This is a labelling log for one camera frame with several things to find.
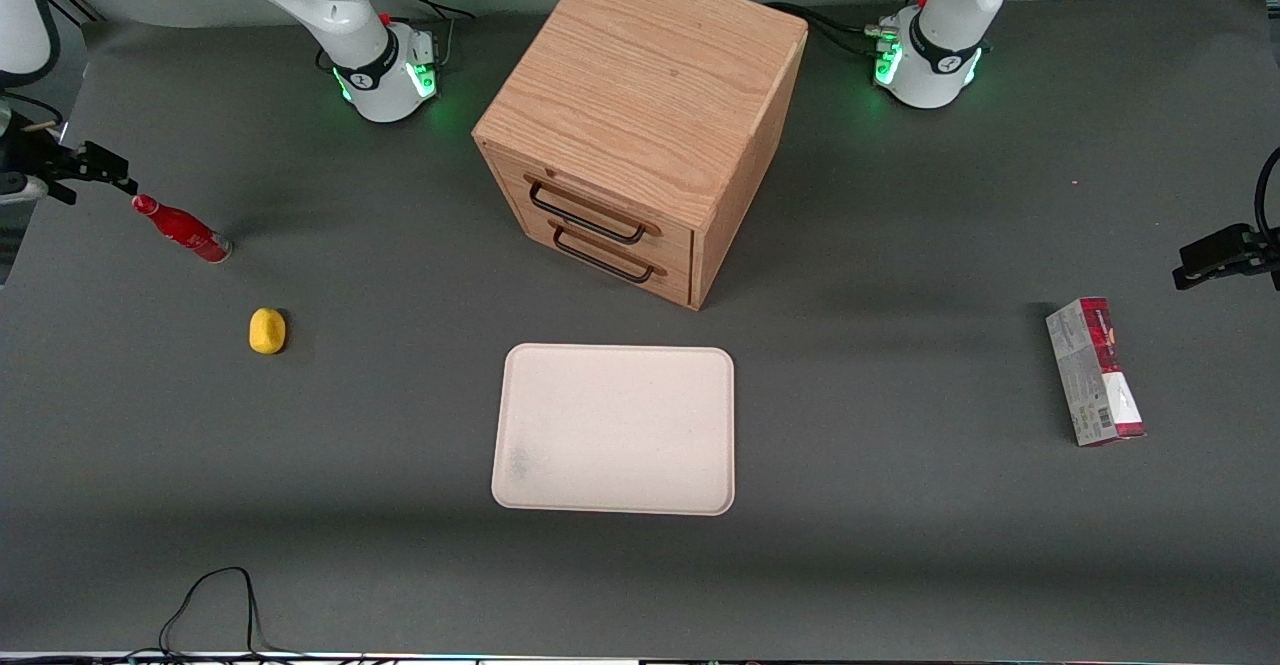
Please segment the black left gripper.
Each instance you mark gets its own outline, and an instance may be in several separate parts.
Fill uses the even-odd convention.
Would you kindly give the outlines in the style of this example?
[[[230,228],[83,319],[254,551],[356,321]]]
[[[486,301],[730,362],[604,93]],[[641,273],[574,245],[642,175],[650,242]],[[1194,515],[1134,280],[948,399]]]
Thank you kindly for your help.
[[[1172,272],[1179,292],[1233,276],[1267,276],[1279,292],[1277,229],[1240,223],[1240,226],[1222,228],[1181,247],[1179,256],[1181,267]]]

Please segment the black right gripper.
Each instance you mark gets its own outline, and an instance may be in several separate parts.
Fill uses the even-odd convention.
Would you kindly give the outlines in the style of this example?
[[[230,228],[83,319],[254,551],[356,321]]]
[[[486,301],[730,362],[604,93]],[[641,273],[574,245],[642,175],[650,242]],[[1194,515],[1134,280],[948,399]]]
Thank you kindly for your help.
[[[33,105],[47,114],[45,121],[18,113],[12,105]],[[1,105],[1,205],[4,208],[15,205],[32,205],[38,199],[59,201],[63,205],[76,205],[78,194],[63,185],[61,179],[70,176],[67,162],[70,162],[70,150],[63,147],[58,129],[64,127],[65,118],[59,110],[38,98],[26,95],[4,95]],[[78,150],[78,168],[83,176],[93,182],[108,183],[128,196],[138,194],[140,185],[128,174],[128,160],[95,142],[86,141]]]

